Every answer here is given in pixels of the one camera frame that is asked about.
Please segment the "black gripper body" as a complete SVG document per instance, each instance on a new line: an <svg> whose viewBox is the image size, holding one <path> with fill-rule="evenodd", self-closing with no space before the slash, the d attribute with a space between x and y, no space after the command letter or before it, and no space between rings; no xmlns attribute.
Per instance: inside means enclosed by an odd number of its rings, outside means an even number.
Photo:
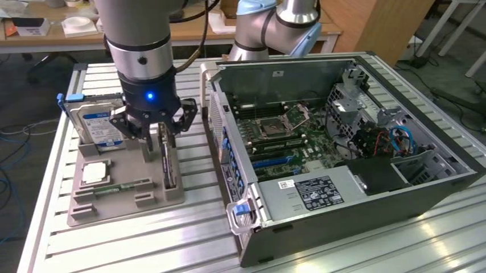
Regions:
<svg viewBox="0 0 486 273"><path fill-rule="evenodd" d="M117 72L127 113L137 120L167 122L180 108L175 86L175 67L153 79L140 80L125 77Z"/></svg>

